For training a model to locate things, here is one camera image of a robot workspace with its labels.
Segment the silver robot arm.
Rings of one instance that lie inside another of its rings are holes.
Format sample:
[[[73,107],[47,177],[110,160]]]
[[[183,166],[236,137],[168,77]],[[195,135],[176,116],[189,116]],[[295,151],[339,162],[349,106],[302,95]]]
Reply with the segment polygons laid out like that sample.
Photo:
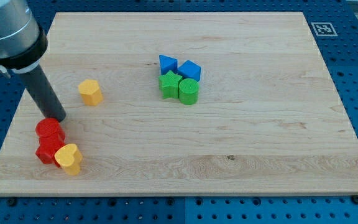
[[[39,65],[47,38],[26,0],[0,0],[0,74],[27,73]]]

